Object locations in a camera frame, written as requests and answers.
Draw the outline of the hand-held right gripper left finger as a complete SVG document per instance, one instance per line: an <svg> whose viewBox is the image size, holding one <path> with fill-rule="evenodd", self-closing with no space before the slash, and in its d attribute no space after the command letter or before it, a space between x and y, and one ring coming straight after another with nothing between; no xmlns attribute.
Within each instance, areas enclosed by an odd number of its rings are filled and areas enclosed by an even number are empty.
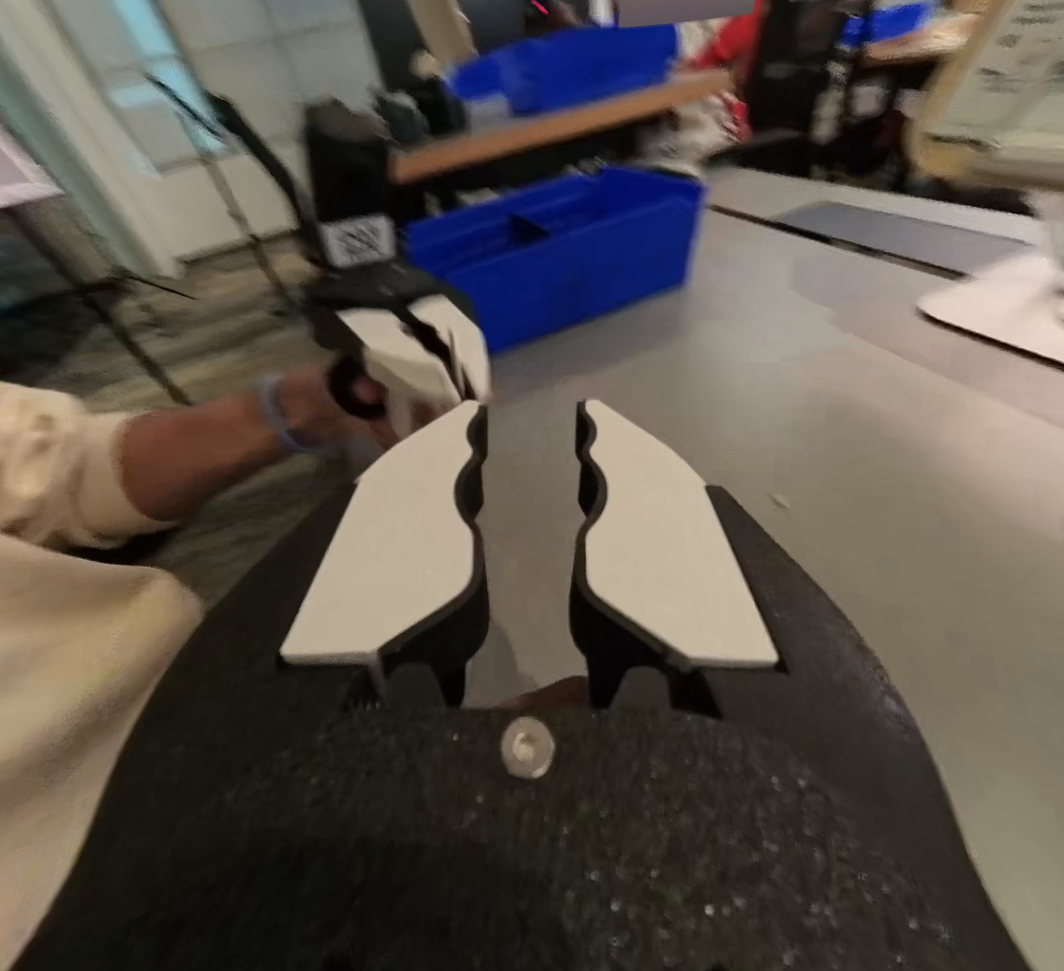
<svg viewBox="0 0 1064 971"><path fill-rule="evenodd" d="M363 473L279 658L360 668L379 692L409 666L462 703L484 643L489 599L482 536L487 411L466 401L393 446Z"/></svg>

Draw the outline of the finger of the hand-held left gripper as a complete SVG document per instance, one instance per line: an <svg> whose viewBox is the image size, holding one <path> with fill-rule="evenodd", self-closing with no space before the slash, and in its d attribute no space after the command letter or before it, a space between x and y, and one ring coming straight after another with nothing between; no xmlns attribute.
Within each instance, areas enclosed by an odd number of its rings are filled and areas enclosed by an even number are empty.
<svg viewBox="0 0 1064 971"><path fill-rule="evenodd" d="M361 352L366 376L383 387L385 417L401 440L459 405L447 340L458 309L408 313L413 321L386 309L337 314L342 335Z"/></svg>
<svg viewBox="0 0 1064 971"><path fill-rule="evenodd" d="M493 394L491 361L477 322L445 296L415 301L414 319L417 340L440 367L449 405L487 404Z"/></svg>

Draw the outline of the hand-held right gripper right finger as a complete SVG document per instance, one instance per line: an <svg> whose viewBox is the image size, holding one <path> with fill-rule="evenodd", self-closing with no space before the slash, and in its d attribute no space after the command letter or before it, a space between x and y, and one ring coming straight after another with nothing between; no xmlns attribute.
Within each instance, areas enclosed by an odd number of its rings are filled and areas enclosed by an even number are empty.
<svg viewBox="0 0 1064 971"><path fill-rule="evenodd" d="M597 399L576 414L578 529L569 630L592 706L648 670L667 704L711 710L704 670L781 671L782 655L705 481Z"/></svg>

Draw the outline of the blue plastic bin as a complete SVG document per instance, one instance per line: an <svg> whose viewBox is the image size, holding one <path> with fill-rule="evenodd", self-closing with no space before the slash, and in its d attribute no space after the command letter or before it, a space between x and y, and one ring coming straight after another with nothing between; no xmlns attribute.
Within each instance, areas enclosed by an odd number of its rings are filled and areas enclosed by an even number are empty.
<svg viewBox="0 0 1064 971"><path fill-rule="evenodd" d="M413 222L406 254L497 354L682 286L704 204L699 180L609 166Z"/></svg>

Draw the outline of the person's left forearm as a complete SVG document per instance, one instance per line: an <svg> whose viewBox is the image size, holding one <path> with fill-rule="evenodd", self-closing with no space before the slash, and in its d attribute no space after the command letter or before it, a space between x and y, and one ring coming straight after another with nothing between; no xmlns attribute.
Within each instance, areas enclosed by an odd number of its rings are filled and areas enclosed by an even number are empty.
<svg viewBox="0 0 1064 971"><path fill-rule="evenodd" d="M68 394L1 385L2 535L115 549L173 526L288 455L255 394L96 414Z"/></svg>

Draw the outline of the person's left hand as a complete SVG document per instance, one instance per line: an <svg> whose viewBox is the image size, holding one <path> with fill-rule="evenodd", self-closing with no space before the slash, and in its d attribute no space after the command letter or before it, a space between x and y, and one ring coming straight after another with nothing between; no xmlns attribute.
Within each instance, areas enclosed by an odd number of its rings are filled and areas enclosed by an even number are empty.
<svg viewBox="0 0 1064 971"><path fill-rule="evenodd" d="M302 446L375 443L389 449L399 443L387 418L364 420L340 408L329 391L325 366L302 366L284 372L277 388L278 406L289 434Z"/></svg>

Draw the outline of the black tripod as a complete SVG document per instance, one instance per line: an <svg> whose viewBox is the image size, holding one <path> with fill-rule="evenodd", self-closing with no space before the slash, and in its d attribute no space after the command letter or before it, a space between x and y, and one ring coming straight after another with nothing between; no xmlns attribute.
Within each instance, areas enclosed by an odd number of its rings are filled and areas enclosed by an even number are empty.
<svg viewBox="0 0 1064 971"><path fill-rule="evenodd" d="M253 230L245 207L221 169L221 158L217 153L207 149L202 138L204 136L211 137L220 143L223 148L226 145L235 143L244 153L257 164L259 169L273 181L275 187L281 192L295 222L294 236L300 258L320 273L325 273L329 269L329 265L325 258L323 242L321 242L314 220L307 214L304 194L298 187L287 166L275 154L272 148L259 136L254 128L246 121L242 112L229 98L210 91L202 93L203 108L201 110L182 98L172 86L157 74L145 70L142 72L142 78L167 102L182 123L199 166L204 170L207 180L218 195L227 217L242 236L243 248L250 251L260 273L267 279L268 284L273 288L275 298L278 299L278 305L273 309L275 315L285 317L304 312L303 299L305 296L301 294L301 298L297 299L275 270L273 261L268 254L265 240ZM105 309L94 298L96 292L89 289L79 292L79 295L84 303L97 314L103 325L109 328L114 339L140 365L142 370L153 380L164 394L167 394L172 402L181 406L192 405L188 394L183 391L169 372L144 349L142 344L124 327L119 325L118 320L109 313L109 309Z"/></svg>

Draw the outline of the blue wristband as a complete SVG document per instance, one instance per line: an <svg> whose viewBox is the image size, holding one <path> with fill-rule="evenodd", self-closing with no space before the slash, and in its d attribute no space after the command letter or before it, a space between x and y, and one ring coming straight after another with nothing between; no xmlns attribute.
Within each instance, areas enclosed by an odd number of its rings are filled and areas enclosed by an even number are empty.
<svg viewBox="0 0 1064 971"><path fill-rule="evenodd" d="M262 412L279 448L289 454L311 453L314 448L304 443L298 431L294 431L287 423L281 402L282 381L283 378L279 374L257 379L254 394L257 397L259 411Z"/></svg>

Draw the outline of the blue storage bin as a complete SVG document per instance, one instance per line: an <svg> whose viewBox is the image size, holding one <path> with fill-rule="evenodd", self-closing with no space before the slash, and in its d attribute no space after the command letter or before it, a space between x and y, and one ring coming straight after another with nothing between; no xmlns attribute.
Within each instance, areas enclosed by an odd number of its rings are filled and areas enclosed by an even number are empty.
<svg viewBox="0 0 1064 971"><path fill-rule="evenodd" d="M460 101L501 97L512 116L538 116L655 87L671 74L677 27L583 26L525 38L467 60L445 81Z"/></svg>

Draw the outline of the person's cream sweatshirt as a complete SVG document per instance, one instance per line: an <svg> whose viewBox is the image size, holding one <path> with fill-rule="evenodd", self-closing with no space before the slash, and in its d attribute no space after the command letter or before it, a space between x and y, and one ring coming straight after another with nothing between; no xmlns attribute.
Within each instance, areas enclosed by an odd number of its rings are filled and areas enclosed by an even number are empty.
<svg viewBox="0 0 1064 971"><path fill-rule="evenodd" d="M40 925L200 599L153 567L2 539L1 965Z"/></svg>

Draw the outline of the white document stand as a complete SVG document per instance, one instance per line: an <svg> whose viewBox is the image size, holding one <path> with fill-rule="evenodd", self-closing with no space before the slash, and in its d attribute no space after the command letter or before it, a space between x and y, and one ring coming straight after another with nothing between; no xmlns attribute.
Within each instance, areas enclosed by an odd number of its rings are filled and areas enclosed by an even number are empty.
<svg viewBox="0 0 1064 971"><path fill-rule="evenodd" d="M1063 194L1029 192L1041 246L925 296L925 319L1005 350L1063 366Z"/></svg>

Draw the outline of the wooden instruction board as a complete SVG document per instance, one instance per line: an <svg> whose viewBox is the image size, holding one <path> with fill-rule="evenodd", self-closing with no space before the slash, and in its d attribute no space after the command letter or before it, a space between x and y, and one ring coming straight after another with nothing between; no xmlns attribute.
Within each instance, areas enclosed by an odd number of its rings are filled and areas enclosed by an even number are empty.
<svg viewBox="0 0 1064 971"><path fill-rule="evenodd" d="M1063 0L991 0L940 66L908 154L947 181L1062 192Z"/></svg>

